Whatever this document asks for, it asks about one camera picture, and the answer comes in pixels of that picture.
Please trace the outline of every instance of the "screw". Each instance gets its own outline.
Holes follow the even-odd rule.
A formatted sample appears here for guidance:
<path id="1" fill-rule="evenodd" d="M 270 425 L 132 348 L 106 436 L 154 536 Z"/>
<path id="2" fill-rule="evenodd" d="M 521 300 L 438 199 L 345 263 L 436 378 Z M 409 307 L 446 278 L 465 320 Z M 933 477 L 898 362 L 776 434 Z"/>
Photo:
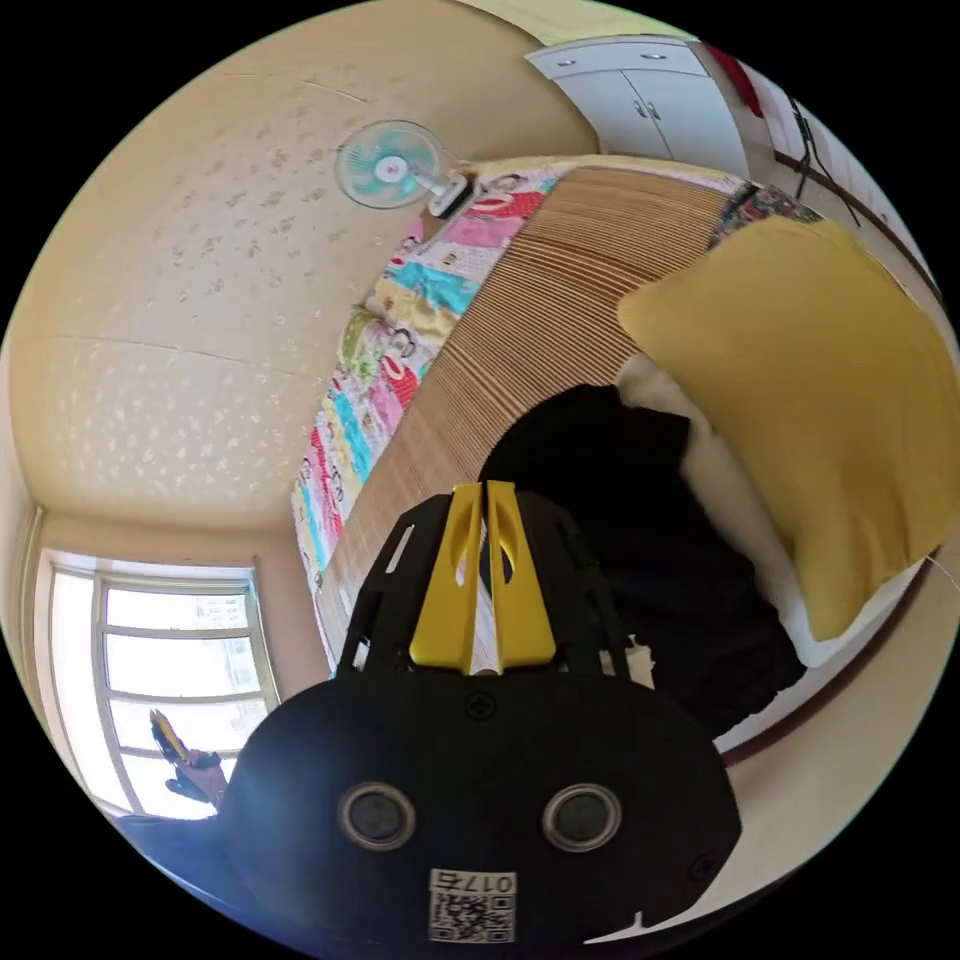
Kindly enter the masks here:
<path id="1" fill-rule="evenodd" d="M 706 880 L 707 877 L 713 873 L 713 868 L 716 866 L 713 857 L 709 854 L 698 857 L 693 861 L 693 864 L 690 867 L 690 879 L 696 881 Z"/>
<path id="2" fill-rule="evenodd" d="M 467 697 L 467 716 L 471 720 L 489 720 L 497 712 L 497 701 L 489 693 L 471 693 Z"/>

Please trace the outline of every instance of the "label sticker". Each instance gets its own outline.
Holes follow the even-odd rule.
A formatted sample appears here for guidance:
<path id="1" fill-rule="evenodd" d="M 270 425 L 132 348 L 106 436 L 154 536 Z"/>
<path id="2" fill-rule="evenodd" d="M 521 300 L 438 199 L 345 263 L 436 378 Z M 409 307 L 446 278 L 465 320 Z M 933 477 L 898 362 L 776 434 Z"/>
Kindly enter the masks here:
<path id="1" fill-rule="evenodd" d="M 515 873 L 430 871 L 430 939 L 441 943 L 513 943 Z"/>

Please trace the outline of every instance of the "window pane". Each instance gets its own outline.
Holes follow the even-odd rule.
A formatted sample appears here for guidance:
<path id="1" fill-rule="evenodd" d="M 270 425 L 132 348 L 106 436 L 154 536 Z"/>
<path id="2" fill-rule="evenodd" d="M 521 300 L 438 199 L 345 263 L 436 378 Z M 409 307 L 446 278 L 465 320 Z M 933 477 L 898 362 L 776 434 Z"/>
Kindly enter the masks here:
<path id="1" fill-rule="evenodd" d="M 267 715 L 263 700 L 236 703 L 129 703 L 111 700 L 113 722 L 121 747 L 156 750 L 150 711 L 170 721 L 188 750 L 239 750 Z"/>
<path id="2" fill-rule="evenodd" d="M 260 689 L 248 637 L 106 637 L 113 690 L 152 697 L 221 697 Z"/>
<path id="3" fill-rule="evenodd" d="M 216 812 L 212 804 L 190 800 L 167 789 L 167 781 L 174 779 L 176 773 L 166 760 L 124 757 L 123 765 L 127 768 L 127 775 L 144 813 L 177 820 L 200 820 L 212 817 Z M 228 781 L 236 765 L 235 759 L 223 761 L 223 774 Z"/>
<path id="4" fill-rule="evenodd" d="M 107 623 L 146 630 L 241 630 L 247 625 L 246 594 L 141 593 L 110 587 Z"/>
<path id="5" fill-rule="evenodd" d="M 103 737 L 94 694 L 93 580 L 54 575 L 50 626 L 57 702 L 80 775 L 92 794 L 129 809 Z"/>

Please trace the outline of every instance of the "white pillow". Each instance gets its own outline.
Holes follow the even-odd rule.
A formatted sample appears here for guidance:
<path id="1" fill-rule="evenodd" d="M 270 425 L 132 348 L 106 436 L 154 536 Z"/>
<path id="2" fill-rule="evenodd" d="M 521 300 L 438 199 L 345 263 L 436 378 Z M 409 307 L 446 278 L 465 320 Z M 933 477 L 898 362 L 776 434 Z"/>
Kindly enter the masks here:
<path id="1" fill-rule="evenodd" d="M 773 518 L 736 454 L 679 384 L 646 354 L 636 354 L 624 363 L 616 385 L 624 406 L 679 414 L 690 421 L 680 472 L 717 532 L 756 567 L 758 589 L 776 607 L 806 666 L 818 667 L 829 660 L 906 590 L 923 561 L 885 583 L 842 636 L 814 640 L 796 571 Z"/>

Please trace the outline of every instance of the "wall fan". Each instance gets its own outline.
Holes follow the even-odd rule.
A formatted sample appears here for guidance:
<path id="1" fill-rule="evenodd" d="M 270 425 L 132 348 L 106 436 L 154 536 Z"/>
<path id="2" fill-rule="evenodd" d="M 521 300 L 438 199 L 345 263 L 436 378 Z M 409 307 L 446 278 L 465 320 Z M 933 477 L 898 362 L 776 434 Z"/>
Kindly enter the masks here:
<path id="1" fill-rule="evenodd" d="M 473 195 L 462 174 L 445 176 L 444 150 L 426 127 L 409 120 L 382 120 L 354 133 L 337 150 L 337 185 L 355 203 L 393 210 L 428 193 L 430 214 L 447 219 Z"/>

